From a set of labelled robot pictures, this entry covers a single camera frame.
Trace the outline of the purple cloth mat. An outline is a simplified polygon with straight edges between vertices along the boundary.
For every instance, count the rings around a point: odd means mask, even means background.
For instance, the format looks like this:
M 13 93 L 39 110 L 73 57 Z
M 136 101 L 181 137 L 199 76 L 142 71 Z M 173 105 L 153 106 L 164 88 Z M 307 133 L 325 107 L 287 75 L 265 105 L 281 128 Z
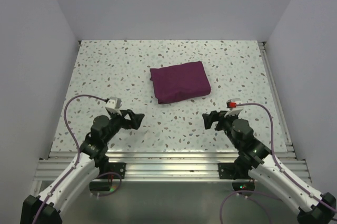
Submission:
M 211 92 L 203 63 L 189 62 L 162 68 L 151 68 L 154 95 L 159 104 L 206 96 Z

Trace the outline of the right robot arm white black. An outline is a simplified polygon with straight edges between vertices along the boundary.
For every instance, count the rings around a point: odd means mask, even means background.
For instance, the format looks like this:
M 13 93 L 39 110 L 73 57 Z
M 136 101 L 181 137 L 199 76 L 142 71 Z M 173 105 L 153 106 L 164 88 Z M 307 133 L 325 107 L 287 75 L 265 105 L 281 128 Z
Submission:
M 296 215 L 298 223 L 329 223 L 336 215 L 336 198 L 321 193 L 295 175 L 272 150 L 259 141 L 247 120 L 239 111 L 212 111 L 202 115 L 205 129 L 216 123 L 223 131 L 238 157 L 234 163 L 219 163 L 220 179 L 254 179 L 272 191 Z

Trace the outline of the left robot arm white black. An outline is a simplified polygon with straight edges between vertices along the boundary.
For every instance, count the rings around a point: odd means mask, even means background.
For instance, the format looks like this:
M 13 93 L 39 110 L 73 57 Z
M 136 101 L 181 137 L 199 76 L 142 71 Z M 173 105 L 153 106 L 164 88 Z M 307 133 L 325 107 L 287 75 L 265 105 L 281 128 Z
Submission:
M 110 112 L 97 116 L 79 151 L 67 168 L 53 183 L 38 194 L 29 195 L 23 202 L 21 223 L 62 223 L 66 208 L 82 190 L 96 178 L 124 178 L 125 164 L 110 169 L 108 142 L 121 130 L 139 129 L 144 114 L 132 110 Z

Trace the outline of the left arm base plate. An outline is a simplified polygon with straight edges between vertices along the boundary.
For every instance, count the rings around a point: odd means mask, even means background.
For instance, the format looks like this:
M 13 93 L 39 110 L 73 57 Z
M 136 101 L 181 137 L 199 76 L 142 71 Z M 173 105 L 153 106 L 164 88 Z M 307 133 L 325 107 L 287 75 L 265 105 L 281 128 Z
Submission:
M 108 162 L 100 169 L 97 179 L 107 179 L 112 182 L 114 179 L 120 180 L 125 178 L 126 163 L 125 162 Z

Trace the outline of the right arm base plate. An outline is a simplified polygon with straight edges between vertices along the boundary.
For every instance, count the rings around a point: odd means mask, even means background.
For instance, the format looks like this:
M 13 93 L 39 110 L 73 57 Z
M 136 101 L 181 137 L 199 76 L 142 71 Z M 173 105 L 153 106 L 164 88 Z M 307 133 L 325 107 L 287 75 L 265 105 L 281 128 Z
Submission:
M 251 179 L 248 175 L 248 170 L 245 168 L 240 168 L 237 164 L 233 162 L 220 162 L 217 164 L 218 173 L 220 179 L 229 179 L 229 180 L 237 180 L 237 179 Z

